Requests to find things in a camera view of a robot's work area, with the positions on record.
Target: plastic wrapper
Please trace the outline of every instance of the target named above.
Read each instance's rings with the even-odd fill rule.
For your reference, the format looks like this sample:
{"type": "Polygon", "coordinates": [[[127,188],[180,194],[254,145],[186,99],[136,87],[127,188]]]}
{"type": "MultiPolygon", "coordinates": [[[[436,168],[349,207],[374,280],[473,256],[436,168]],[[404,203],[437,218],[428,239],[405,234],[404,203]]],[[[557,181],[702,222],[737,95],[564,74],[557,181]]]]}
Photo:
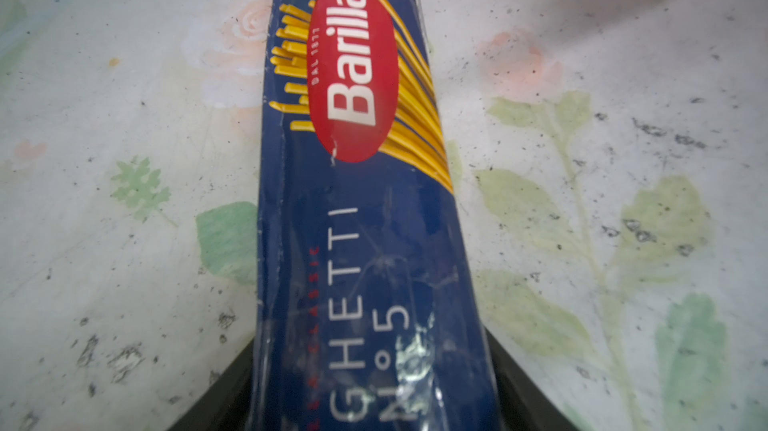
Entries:
{"type": "Polygon", "coordinates": [[[494,431],[417,0],[274,0],[248,429],[494,431]]]}

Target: barilla logo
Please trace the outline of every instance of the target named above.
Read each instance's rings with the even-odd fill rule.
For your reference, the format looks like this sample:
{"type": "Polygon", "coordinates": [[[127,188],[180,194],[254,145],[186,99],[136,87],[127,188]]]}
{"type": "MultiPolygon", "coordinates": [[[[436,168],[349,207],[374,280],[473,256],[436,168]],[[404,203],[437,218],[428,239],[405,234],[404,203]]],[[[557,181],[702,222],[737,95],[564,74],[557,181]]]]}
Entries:
{"type": "Polygon", "coordinates": [[[336,159],[375,155],[395,120],[398,60],[392,18],[378,0],[317,0],[307,41],[310,118],[336,159]]]}

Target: spaghetti illustration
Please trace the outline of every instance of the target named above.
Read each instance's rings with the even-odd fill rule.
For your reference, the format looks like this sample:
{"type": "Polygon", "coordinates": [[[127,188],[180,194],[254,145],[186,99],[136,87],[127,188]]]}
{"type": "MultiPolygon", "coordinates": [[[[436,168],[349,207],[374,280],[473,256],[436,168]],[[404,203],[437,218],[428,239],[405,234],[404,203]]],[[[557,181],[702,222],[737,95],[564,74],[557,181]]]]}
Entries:
{"type": "MultiPolygon", "coordinates": [[[[378,152],[408,163],[435,179],[448,192],[453,193],[428,64],[406,24],[389,1],[377,1],[394,23],[394,38],[398,52],[395,119],[378,152]]],[[[308,3],[310,9],[314,9],[315,5],[316,0],[310,0],[308,3]]],[[[297,100],[291,103],[270,101],[269,104],[274,110],[295,118],[290,123],[291,131],[316,132],[315,125],[309,119],[310,91],[307,84],[310,68],[307,59],[307,43],[310,40],[312,14],[293,4],[282,4],[280,11],[283,14],[281,23],[284,26],[277,30],[275,36],[283,42],[281,46],[275,46],[271,50],[270,62],[274,65],[276,74],[291,79],[285,84],[285,91],[295,95],[297,100]]],[[[354,18],[349,17],[335,19],[340,23],[344,20],[355,21],[354,18]]]]}

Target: worn table surface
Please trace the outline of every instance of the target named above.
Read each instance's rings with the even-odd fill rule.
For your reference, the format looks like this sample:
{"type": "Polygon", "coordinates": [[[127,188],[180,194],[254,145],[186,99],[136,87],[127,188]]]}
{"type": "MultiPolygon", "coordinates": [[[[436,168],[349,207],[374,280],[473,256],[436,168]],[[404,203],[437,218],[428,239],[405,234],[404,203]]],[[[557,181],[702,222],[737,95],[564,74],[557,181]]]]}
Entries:
{"type": "MultiPolygon", "coordinates": [[[[271,0],[0,0],[0,429],[253,337],[271,0]]],[[[582,431],[768,429],[768,0],[422,0],[486,324],[582,431]]]]}

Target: number 5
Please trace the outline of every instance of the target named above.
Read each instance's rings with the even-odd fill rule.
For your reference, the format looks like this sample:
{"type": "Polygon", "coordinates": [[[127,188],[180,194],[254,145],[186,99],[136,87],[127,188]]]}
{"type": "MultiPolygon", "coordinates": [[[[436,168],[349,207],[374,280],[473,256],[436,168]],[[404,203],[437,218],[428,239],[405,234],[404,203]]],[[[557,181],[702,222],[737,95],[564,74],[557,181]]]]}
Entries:
{"type": "Polygon", "coordinates": [[[391,331],[395,326],[392,324],[392,315],[394,313],[402,314],[402,327],[408,329],[408,311],[402,306],[392,306],[386,312],[386,321],[379,323],[379,312],[373,310],[373,330],[374,331],[391,331]]]}

